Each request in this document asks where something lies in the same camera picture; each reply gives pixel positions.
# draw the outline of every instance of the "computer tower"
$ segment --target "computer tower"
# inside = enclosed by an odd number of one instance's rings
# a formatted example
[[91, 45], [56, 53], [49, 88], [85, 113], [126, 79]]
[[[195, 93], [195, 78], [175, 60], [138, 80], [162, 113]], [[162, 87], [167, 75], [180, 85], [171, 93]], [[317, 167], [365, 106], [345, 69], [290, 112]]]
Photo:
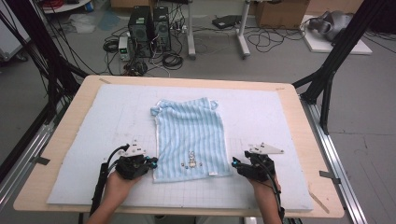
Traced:
[[169, 26], [168, 7], [155, 7], [152, 11], [157, 48], [165, 51], [171, 50], [171, 33]]
[[134, 53], [137, 58], [149, 58], [152, 56], [151, 49], [155, 49], [155, 43], [151, 41], [155, 37], [154, 23], [151, 18], [150, 7], [136, 6], [132, 8], [128, 22]]

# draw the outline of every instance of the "wooden table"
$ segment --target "wooden table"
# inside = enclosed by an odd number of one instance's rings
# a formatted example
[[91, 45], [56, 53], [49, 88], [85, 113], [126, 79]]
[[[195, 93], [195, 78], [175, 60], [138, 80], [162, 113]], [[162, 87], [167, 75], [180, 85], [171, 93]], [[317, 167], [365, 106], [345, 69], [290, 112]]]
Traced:
[[[287, 217], [342, 217], [343, 206], [332, 181], [319, 176], [319, 171], [328, 171], [321, 156], [317, 141], [306, 118], [294, 87], [285, 83], [262, 83], [221, 80], [176, 79], [156, 77], [108, 77], [89, 76], [82, 83], [72, 104], [67, 109], [56, 132], [50, 139], [42, 157], [50, 159], [48, 165], [37, 164], [14, 203], [22, 211], [67, 211], [89, 212], [87, 205], [47, 204], [64, 156], [71, 147], [78, 128], [89, 111], [96, 93], [103, 84], [134, 84], [146, 86], [194, 87], [216, 89], [240, 89], [277, 91], [284, 115], [289, 124], [300, 164], [304, 170], [306, 184], [313, 199], [314, 210], [306, 213], [287, 213]], [[127, 207], [118, 209], [122, 213], [166, 214], [194, 216], [240, 216], [260, 217], [259, 210], [248, 209], [193, 209], [161, 207]]]

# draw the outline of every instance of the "cardboard box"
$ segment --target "cardboard box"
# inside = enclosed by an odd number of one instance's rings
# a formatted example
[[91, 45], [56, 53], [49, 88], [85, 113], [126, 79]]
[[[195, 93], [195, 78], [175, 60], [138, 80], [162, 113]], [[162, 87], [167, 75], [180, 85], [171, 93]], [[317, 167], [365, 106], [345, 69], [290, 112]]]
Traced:
[[257, 5], [256, 22], [262, 28], [299, 29], [310, 0], [284, 0]]
[[110, 0], [111, 7], [114, 8], [132, 8], [135, 6], [155, 6], [155, 0]]
[[340, 10], [344, 13], [355, 13], [363, 0], [311, 0], [306, 15], [323, 15], [325, 11]]

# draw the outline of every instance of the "striped cloth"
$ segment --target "striped cloth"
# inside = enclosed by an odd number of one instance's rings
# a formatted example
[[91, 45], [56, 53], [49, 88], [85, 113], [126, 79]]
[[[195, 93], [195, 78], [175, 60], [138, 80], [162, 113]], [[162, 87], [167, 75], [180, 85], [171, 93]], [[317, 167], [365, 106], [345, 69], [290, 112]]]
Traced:
[[161, 100], [151, 108], [157, 125], [158, 168], [154, 182], [177, 182], [231, 175], [224, 128], [207, 98], [177, 103]]

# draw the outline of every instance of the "desk leg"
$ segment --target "desk leg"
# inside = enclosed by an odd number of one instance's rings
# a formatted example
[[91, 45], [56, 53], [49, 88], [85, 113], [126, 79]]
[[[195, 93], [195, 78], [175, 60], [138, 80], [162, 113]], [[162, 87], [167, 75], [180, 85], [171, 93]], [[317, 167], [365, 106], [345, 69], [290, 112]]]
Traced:
[[189, 11], [189, 27], [187, 33], [187, 45], [189, 46], [189, 57], [192, 60], [195, 60], [195, 45], [194, 45], [194, 36], [192, 34], [192, 13], [191, 13], [191, 5], [192, 1], [188, 3], [188, 11]]
[[250, 0], [246, 0], [244, 9], [242, 11], [241, 28], [236, 30], [236, 36], [238, 37], [239, 43], [241, 44], [241, 48], [242, 48], [242, 58], [243, 59], [246, 59], [246, 57], [250, 56], [250, 51], [248, 50], [248, 44], [244, 37], [245, 25], [247, 23], [249, 7], [250, 7]]

